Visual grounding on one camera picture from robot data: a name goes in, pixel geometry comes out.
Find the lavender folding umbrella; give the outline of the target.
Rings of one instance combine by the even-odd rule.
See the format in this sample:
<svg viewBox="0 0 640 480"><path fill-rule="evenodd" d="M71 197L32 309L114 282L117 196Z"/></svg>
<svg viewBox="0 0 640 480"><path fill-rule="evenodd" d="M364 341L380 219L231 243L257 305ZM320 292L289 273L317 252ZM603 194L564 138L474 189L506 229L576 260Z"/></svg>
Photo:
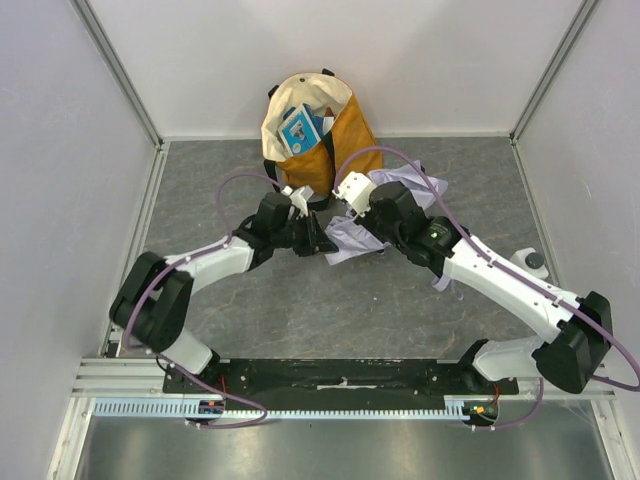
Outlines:
<svg viewBox="0 0 640 480"><path fill-rule="evenodd" d="M461 239L445 216L429 216L426 209L444 194L448 182L425 176L419 162L396 169L377 169L368 174L350 173L340 188L361 190L360 199L368 209L354 209L354 197L347 199L348 210L333 217L325 233L338 251L325 259L334 266L368 253L393 247L411 263L428 268L434 275L432 286L438 291L453 290L455 281L444 273L444 261Z"/></svg>

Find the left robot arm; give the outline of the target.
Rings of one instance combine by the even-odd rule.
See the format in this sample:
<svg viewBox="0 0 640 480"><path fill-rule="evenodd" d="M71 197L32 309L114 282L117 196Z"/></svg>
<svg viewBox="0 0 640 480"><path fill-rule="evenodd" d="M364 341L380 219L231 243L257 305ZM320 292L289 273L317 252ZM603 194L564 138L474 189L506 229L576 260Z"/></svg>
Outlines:
<svg viewBox="0 0 640 480"><path fill-rule="evenodd" d="M308 205L309 186L269 192L230 238L182 255L141 254L109 309L110 320L169 362L193 375L214 369L220 356L185 327L191 297L232 275L256 269L278 249L299 257L335 253L336 245Z"/></svg>

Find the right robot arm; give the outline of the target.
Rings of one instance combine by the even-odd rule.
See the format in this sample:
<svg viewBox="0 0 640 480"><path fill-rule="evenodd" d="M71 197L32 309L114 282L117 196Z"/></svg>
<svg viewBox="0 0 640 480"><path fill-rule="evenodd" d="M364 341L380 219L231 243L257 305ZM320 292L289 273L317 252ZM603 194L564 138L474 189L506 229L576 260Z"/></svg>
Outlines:
<svg viewBox="0 0 640 480"><path fill-rule="evenodd" d="M493 252L445 216L428 216L401 182L375 187L366 197L362 223L396 247L411 263L440 279L471 287L534 332L510 341L480 340L465 354L488 381L542 377L572 394L582 392L611 344L611 305L601 294L586 296L540 280Z"/></svg>

